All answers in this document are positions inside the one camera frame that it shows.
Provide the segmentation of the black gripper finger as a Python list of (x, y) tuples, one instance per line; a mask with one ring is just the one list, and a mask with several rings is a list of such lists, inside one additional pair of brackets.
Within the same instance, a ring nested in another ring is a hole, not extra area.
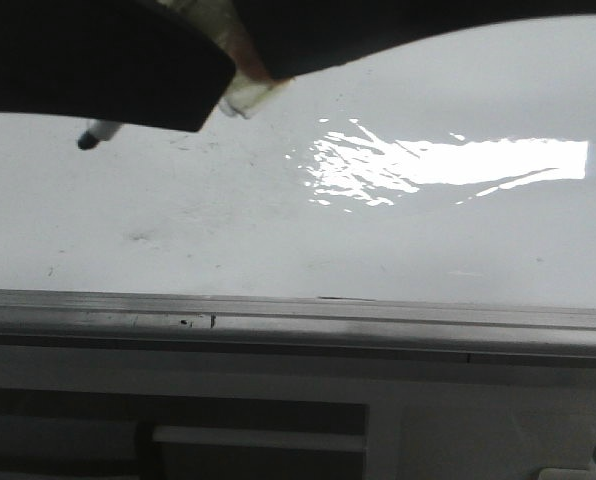
[(269, 74), (295, 77), (429, 37), (503, 22), (596, 15), (596, 1), (236, 1)]
[(0, 112), (197, 132), (234, 76), (156, 1), (0, 1)]

